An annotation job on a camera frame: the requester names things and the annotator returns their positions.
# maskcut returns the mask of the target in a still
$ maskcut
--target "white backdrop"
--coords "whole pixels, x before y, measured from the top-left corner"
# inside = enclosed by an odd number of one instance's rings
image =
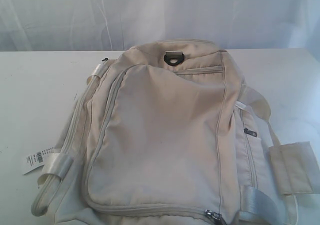
[[[175,38],[307,47],[319,59],[320,0],[0,0],[0,51],[124,50]]]

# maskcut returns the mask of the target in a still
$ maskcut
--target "zipper pull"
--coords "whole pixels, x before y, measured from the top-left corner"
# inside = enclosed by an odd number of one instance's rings
[[[204,215],[213,221],[215,225],[228,225],[220,213],[206,209]]]
[[[245,128],[244,129],[244,133],[245,134],[249,134],[249,135],[251,135],[251,136],[253,136],[253,137],[257,137],[257,133],[255,132],[255,131],[251,131],[251,130],[249,130],[248,128]]]

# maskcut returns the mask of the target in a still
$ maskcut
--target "white curtain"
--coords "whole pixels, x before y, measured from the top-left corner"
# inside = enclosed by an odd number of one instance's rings
[[[0,0],[0,51],[125,50],[176,38],[306,47],[319,58],[320,0]]]

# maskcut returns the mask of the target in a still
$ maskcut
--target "backpack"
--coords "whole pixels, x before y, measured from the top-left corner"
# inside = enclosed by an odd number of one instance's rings
[[[87,84],[38,179],[35,216],[280,225],[297,219],[296,193],[320,191],[310,144],[280,145],[267,101],[214,43],[134,46]]]

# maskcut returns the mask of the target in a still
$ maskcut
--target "barcode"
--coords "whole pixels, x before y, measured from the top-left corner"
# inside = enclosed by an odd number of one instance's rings
[[[36,157],[38,158],[39,163],[42,163],[44,161],[42,158],[41,152],[37,152]]]

